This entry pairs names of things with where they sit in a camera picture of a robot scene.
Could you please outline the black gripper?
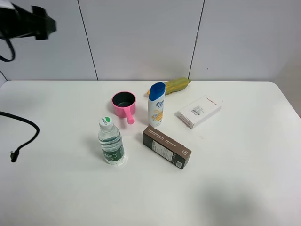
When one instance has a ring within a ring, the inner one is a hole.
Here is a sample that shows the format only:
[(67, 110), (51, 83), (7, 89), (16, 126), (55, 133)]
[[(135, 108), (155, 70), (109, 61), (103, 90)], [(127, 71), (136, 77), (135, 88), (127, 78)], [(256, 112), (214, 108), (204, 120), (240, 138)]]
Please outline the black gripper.
[(32, 6), (32, 12), (29, 12), (13, 3), (0, 5), (1, 39), (34, 36), (37, 40), (47, 40), (54, 32), (56, 32), (56, 21), (44, 8)]

